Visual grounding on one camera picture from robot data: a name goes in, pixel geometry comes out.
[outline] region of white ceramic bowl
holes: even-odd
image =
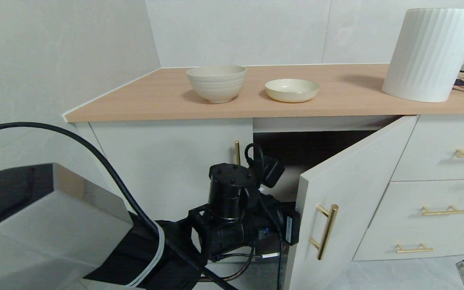
[[[276,79],[267,82],[265,88],[272,99],[285,103],[301,103],[315,97],[320,86],[304,79]]]
[[[187,71],[191,86],[211,103],[231,101],[243,88],[247,68],[242,66],[201,66]]]

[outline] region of white ribbed vase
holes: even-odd
[[[464,9],[410,9],[383,92],[412,101],[446,101],[464,61]]]

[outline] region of tile wall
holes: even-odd
[[[389,62],[410,8],[464,0],[146,0],[162,67]]]
[[[0,123],[61,115],[160,67],[143,1],[1,1]],[[42,130],[0,132],[0,169],[59,162],[104,185],[85,148]]]

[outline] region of white cable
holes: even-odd
[[[159,231],[159,246],[157,248],[157,252],[155,253],[155,256],[153,257],[152,261],[144,268],[144,270],[137,276],[134,281],[131,281],[128,285],[125,285],[127,287],[136,287],[139,285],[144,278],[153,270],[155,266],[157,266],[157,263],[160,261],[160,257],[162,257],[162,253],[164,253],[164,230],[157,224],[157,222],[153,221],[155,226],[157,226],[157,230]]]
[[[273,258],[273,257],[278,257],[279,253],[271,253],[271,254],[264,254],[264,255],[261,255],[261,257],[263,259],[266,259],[266,258]]]

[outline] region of wooden countertop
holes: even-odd
[[[464,89],[443,103],[420,103],[381,91],[388,64],[249,66],[238,97],[211,104],[186,77],[188,68],[162,68],[65,115],[68,122],[213,118],[464,114]],[[306,103],[270,99],[264,84],[273,79],[309,79],[320,84]]]

